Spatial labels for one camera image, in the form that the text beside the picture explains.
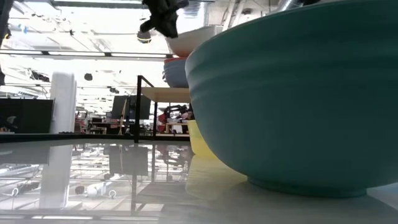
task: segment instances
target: white column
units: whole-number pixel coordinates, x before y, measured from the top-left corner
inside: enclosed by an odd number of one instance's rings
[[[54,100],[50,132],[73,131],[76,110],[76,79],[73,73],[54,72],[51,81]],[[40,190],[40,208],[63,208],[68,203],[72,145],[50,148],[49,164],[44,166]]]

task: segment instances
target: black metal frame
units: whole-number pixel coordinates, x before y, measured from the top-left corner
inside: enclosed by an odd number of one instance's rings
[[[152,85],[145,77],[142,75],[137,76],[137,100],[136,100],[136,122],[134,124],[134,142],[138,143],[139,140],[147,139],[144,138],[146,136],[139,135],[139,118],[140,118],[140,110],[141,110],[141,93],[142,93],[142,81],[146,82],[150,87],[155,87]],[[171,137],[171,136],[156,136],[157,130],[157,102],[155,101],[155,110],[154,110],[154,127],[152,133],[152,140],[160,140],[160,141],[189,141],[189,137]]]

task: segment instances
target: teal bowl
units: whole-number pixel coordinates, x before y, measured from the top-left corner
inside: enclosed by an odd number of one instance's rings
[[[398,182],[398,1],[302,7],[223,32],[185,69],[198,127],[267,189],[354,197]]]

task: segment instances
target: ceiling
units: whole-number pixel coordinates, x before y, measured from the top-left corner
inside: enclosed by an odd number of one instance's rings
[[[225,26],[228,17],[231,18],[228,25],[235,26],[267,14],[276,8],[277,2],[191,1],[188,7],[177,12],[177,29],[182,33],[203,26]],[[243,9],[251,10],[246,15],[238,12]],[[164,59],[161,58],[171,52],[165,38],[151,31],[152,42],[142,44],[136,37],[140,24],[149,16],[149,10],[140,1],[15,1],[9,19],[12,37],[3,41],[2,49],[25,52],[22,55],[0,54],[6,83],[12,85],[0,87],[0,97],[49,97],[49,83],[32,79],[32,71],[48,77],[50,81],[51,74],[56,70],[72,71],[78,80],[78,106],[100,113],[110,110],[111,100],[116,95],[108,87],[117,87],[119,95],[134,93],[137,75],[145,76],[154,86],[167,87],[162,79]],[[152,53],[161,54],[161,57],[156,60],[142,57],[123,60],[70,55],[56,57],[30,55],[28,50]],[[86,73],[92,74],[92,81],[84,79]],[[27,86],[38,83],[42,86]]]

